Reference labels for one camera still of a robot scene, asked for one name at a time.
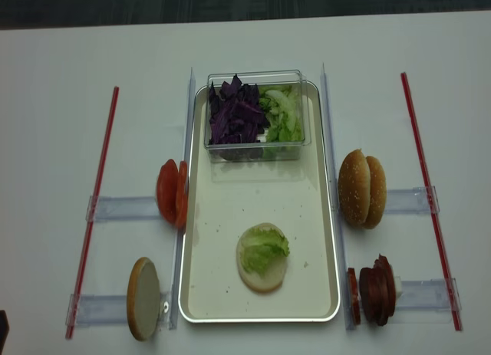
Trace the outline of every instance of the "gray carpet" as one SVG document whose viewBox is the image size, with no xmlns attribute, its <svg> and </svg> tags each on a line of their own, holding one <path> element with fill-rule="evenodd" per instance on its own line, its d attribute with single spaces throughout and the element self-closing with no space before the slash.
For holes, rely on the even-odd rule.
<svg viewBox="0 0 491 355">
<path fill-rule="evenodd" d="M 491 8 L 491 0 L 0 0 L 0 28 L 238 21 L 488 8 Z"/>
</svg>

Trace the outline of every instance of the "metal tray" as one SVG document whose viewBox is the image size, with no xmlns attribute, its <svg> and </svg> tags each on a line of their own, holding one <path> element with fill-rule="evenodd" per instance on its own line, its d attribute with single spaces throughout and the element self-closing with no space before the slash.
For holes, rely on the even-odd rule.
<svg viewBox="0 0 491 355">
<path fill-rule="evenodd" d="M 307 87 L 311 143 L 290 161 L 211 163 L 203 145 L 206 88 L 196 94 L 179 291 L 188 321 L 324 322 L 338 312 L 321 106 L 317 87 Z M 236 267 L 240 235 L 261 222 L 276 224 L 290 243 L 285 280 L 271 294 L 249 290 Z"/>
</svg>

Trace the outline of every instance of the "clear plastic box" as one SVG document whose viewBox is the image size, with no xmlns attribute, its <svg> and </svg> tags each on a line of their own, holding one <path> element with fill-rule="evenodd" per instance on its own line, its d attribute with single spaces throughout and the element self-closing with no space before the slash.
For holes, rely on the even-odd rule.
<svg viewBox="0 0 491 355">
<path fill-rule="evenodd" d="M 208 90 L 212 83 L 217 95 L 220 95 L 222 83 L 231 83 L 235 74 L 211 74 L 208 76 Z M 212 130 L 210 126 L 211 106 L 206 102 L 206 122 L 204 146 L 209 153 L 211 162 L 239 162 L 263 161 L 280 159 L 299 159 L 302 147 L 310 143 L 310 129 L 308 121 L 308 101 L 306 96 L 306 81 L 298 70 L 265 71 L 255 73 L 237 73 L 242 85 L 257 84 L 259 89 L 264 86 L 282 85 L 290 86 L 291 93 L 297 94 L 295 100 L 295 114 L 299 119 L 301 139 L 289 142 L 266 142 L 269 128 L 259 134 L 257 143 L 210 144 Z"/>
</svg>

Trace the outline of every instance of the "white table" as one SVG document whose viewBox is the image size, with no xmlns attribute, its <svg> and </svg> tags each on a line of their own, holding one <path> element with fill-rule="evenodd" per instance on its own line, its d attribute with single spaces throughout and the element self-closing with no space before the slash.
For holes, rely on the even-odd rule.
<svg viewBox="0 0 491 355">
<path fill-rule="evenodd" d="M 0 32 L 0 308 L 11 325 L 5 353 L 486 349 L 490 52 L 491 12 Z M 129 119 L 118 131 L 130 132 L 135 109 L 146 120 L 184 125 L 191 67 L 200 85 L 210 72 L 278 68 L 298 68 L 317 80 L 322 62 L 333 107 L 362 104 L 354 93 L 385 86 L 394 97 L 384 100 L 400 106 L 398 75 L 408 73 L 464 331 L 456 333 L 452 324 L 394 324 L 347 333 L 340 312 L 327 325 L 266 328 L 192 326 L 180 317 L 177 330 L 161 330 L 149 343 L 136 342 L 125 326 L 75 329 L 66 341 L 68 297 L 114 85 L 121 88 L 117 111 Z M 105 280 L 94 278 L 103 286 Z"/>
</svg>

